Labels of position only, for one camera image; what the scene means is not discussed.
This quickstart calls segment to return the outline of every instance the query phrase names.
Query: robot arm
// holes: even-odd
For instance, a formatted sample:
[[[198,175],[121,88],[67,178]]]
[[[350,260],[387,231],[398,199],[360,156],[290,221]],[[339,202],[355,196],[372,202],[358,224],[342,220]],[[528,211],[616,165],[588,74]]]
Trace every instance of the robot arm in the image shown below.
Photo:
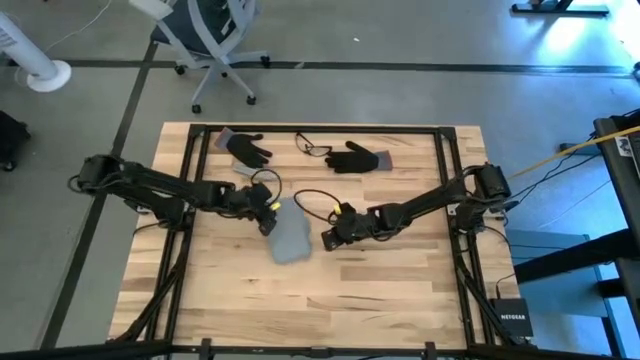
[[[77,176],[78,190],[94,195],[106,192],[125,199],[133,208],[152,211],[159,222],[180,229],[187,206],[225,217],[256,220],[268,235],[276,224],[271,192],[261,183],[236,190],[225,181],[186,181],[110,155],[85,159]]]
[[[472,194],[464,184],[468,176],[474,176],[476,190]],[[452,204],[458,204],[455,228],[477,232],[484,224],[484,212],[500,208],[509,196],[511,191],[500,167],[473,166],[465,169],[462,176],[402,204],[378,205],[368,208],[365,214],[358,214],[349,203],[342,203],[336,208],[333,228],[322,233],[322,240],[327,251],[367,238],[385,241],[411,225],[414,219]]]

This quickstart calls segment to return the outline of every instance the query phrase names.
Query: office chair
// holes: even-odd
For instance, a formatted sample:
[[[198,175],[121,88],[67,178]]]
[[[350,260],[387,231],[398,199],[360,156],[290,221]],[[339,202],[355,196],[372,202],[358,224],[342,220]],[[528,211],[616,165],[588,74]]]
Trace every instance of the office chair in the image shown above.
[[[178,53],[175,71],[208,68],[191,99],[191,111],[202,112],[200,99],[205,88],[217,80],[218,74],[230,77],[247,93],[247,104],[255,105],[256,96],[230,66],[241,61],[260,61],[269,68],[266,51],[233,53],[258,15],[256,0],[177,0],[169,6],[161,0],[129,0],[134,7],[151,16],[157,23],[151,40],[169,44]]]

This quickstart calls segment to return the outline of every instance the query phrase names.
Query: wooden table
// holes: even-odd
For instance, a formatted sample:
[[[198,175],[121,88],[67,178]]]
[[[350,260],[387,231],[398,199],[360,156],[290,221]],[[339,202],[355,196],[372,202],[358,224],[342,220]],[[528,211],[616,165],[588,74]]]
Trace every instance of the wooden table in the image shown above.
[[[154,169],[178,175],[189,126],[164,124]],[[459,126],[456,132],[462,165],[484,163],[487,158],[480,128]],[[215,135],[204,179],[248,184],[245,177],[231,170],[236,160],[213,147]],[[308,134],[316,145],[332,145],[334,149],[353,140],[371,151],[391,152],[391,172],[336,175],[322,158],[301,153],[292,133],[264,135],[258,145],[274,153],[270,166],[283,179],[282,197],[304,188],[322,189],[364,211],[372,205],[406,201],[440,185],[433,136]],[[448,150],[447,158],[451,164]],[[195,165],[191,169],[192,178]],[[267,185],[277,190],[275,183]],[[301,199],[315,212],[328,214],[333,207],[330,199],[319,194],[305,194]],[[208,337],[215,345],[230,346],[420,349],[425,341],[433,341],[439,349],[466,348],[445,210],[415,220],[390,241],[369,239],[333,252],[325,252],[320,237],[329,225],[308,218],[312,225],[311,258],[282,266],[271,259],[256,223],[199,212],[175,343],[197,345]],[[155,221],[153,216],[141,216],[138,225]],[[496,220],[488,220],[487,225],[503,231]],[[151,298],[165,234],[163,229],[150,228],[135,236],[110,337],[121,334]],[[477,246],[491,297],[496,281],[513,273],[509,249],[490,231],[478,234]],[[518,296],[515,278],[502,281],[500,290],[504,297]],[[476,339],[482,342],[479,310],[469,297]],[[160,315],[160,335],[167,303]]]

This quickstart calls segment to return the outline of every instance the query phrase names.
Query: desk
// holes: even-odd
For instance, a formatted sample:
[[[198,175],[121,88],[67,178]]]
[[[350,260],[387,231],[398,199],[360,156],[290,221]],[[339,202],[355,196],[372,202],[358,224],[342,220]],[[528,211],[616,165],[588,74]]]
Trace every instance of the desk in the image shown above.
[[[164,124],[153,169],[179,175],[189,128],[189,123]],[[264,133],[258,145],[274,153],[270,167],[283,179],[282,197],[304,188],[322,189],[364,211],[368,206],[408,200],[440,185],[433,136],[345,129],[349,133],[305,135],[314,144],[334,148],[353,140],[371,151],[388,149],[393,171],[335,175],[322,158],[302,154],[292,132]],[[487,161],[479,127],[456,127],[455,132],[462,166]],[[203,178],[248,184],[231,170],[236,160],[213,147],[216,136],[212,134],[207,145]],[[201,137],[195,140],[196,149],[201,141]],[[451,164],[449,150],[445,156]],[[197,158],[196,151],[189,179],[194,178]],[[453,176],[453,167],[447,170]],[[267,185],[272,190],[277,186]],[[332,209],[329,199],[305,195],[301,199],[310,210],[328,214]],[[388,242],[365,240],[333,252],[324,251],[320,237],[329,226],[308,218],[313,243],[310,260],[282,266],[273,263],[255,223],[197,212],[174,343],[197,345],[202,338],[211,338],[219,346],[421,349],[425,341],[433,341],[438,349],[467,347],[445,210],[415,220]],[[153,222],[152,216],[141,216],[138,225]],[[497,220],[488,220],[487,225],[503,231]],[[151,298],[165,234],[150,228],[134,237],[110,337],[120,335]],[[489,231],[478,234],[477,247],[485,286],[492,296],[496,281],[513,273],[509,249]],[[504,297],[518,296],[513,277],[500,287]],[[159,331],[167,323],[166,303]],[[482,343],[478,306],[471,297],[469,303],[474,335]]]
[[[597,119],[594,126],[599,137],[625,128],[611,118]],[[620,156],[615,141],[605,141],[598,146],[628,228],[519,264],[515,267],[516,275],[518,281],[524,283],[615,261],[620,279],[601,281],[598,287],[603,297],[627,297],[640,332],[640,262],[637,260],[640,257],[640,178],[633,159]]]

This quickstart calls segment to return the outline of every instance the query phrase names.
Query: concrete floor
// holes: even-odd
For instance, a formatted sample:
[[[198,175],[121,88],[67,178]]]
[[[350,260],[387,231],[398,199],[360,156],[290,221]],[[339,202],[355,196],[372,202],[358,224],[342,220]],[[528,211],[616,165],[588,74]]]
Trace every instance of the concrete floor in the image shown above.
[[[86,24],[106,2],[0,0],[0,9],[18,17],[25,33],[46,48]],[[610,19],[512,16],[510,4],[263,0],[263,14],[243,48],[269,50],[274,61],[299,62],[629,67],[640,60],[616,38],[618,27]],[[50,55],[142,60],[152,28],[152,21],[126,0],[113,0],[92,27]],[[160,47],[154,59],[175,57]],[[195,116],[189,99],[203,72],[178,77],[171,69],[152,69],[123,157],[149,164],[164,121],[472,124],[482,126],[491,161],[510,174],[553,154],[560,142],[584,140],[593,119],[640,104],[638,83],[620,75],[311,69],[240,73],[256,92],[257,105],[247,106],[237,87],[221,81],[205,95],[204,112]],[[0,351],[33,348],[40,341],[90,204],[89,198],[68,191],[65,181],[78,172],[85,156],[111,149],[137,74],[137,68],[77,67],[67,86],[41,95],[14,83],[14,69],[0,70],[0,108],[27,122],[34,133],[19,169],[0,174]],[[512,189],[527,186],[544,172],[518,178]],[[557,177],[511,213],[509,227],[592,238],[625,227],[607,180],[601,160]],[[107,200],[59,345],[104,340],[135,223],[136,215],[121,201]],[[562,321],[580,333],[576,321]],[[566,336],[565,348],[608,348],[603,339],[598,346],[589,339],[589,346],[581,347],[576,338]]]

